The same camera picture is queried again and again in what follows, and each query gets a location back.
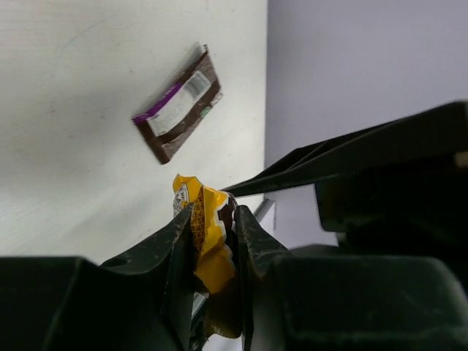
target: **barcode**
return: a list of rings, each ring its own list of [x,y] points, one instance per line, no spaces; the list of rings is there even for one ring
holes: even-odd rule
[[[184,89],[192,95],[194,101],[201,98],[209,88],[210,81],[200,71],[196,71],[184,85]]]

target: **purple label edge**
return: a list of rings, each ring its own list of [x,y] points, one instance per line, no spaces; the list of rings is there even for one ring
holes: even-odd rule
[[[173,97],[181,90],[182,84],[176,83],[167,90],[166,94],[158,100],[156,104],[153,105],[146,113],[135,116],[132,118],[134,124],[141,124],[147,119],[156,115]]]

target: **gray background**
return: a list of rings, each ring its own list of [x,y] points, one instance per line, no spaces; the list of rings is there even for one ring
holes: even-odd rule
[[[265,163],[468,97],[466,0],[270,0]],[[330,243],[312,187],[269,194],[288,247]]]

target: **crumpled yellow packaging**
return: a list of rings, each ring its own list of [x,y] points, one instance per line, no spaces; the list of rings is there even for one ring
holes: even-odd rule
[[[173,190],[174,216],[194,203],[190,229],[194,275],[202,285],[197,290],[208,295],[205,332],[207,336],[217,333],[237,338],[241,334],[234,220],[237,203],[231,194],[204,186],[196,177],[177,175]]]

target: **yellow wrapper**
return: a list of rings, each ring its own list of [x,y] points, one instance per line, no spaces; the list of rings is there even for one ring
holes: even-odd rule
[[[209,294],[220,293],[236,275],[233,253],[226,244],[234,228],[232,195],[203,186],[196,177],[177,175],[173,182],[174,216],[194,203],[190,229],[195,250],[195,275]]]

